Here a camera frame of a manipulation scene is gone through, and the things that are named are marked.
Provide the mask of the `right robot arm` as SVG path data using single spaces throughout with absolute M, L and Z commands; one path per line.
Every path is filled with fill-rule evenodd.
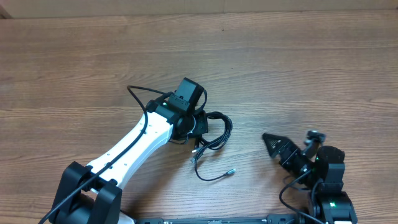
M 294 179 L 279 193 L 280 202 L 295 212 L 293 215 L 276 215 L 277 223 L 357 223 L 352 201 L 343 191 L 345 153 L 333 146 L 324 145 L 326 135 L 308 131 L 305 149 L 299 148 L 285 136 L 264 133 L 262 139 L 271 158 L 280 157 L 279 165 Z M 283 200 L 284 192 L 303 184 L 308 192 L 308 208 L 299 210 Z

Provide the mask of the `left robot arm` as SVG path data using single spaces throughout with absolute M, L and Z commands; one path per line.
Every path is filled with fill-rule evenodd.
M 206 90 L 184 78 L 175 91 L 160 92 L 158 98 L 141 104 L 142 118 L 115 146 L 85 166 L 72 162 L 63 171 L 43 221 L 135 224 L 121 211 L 123 188 L 158 148 L 207 133 L 205 111 L 197 105 L 202 96 L 207 96 Z

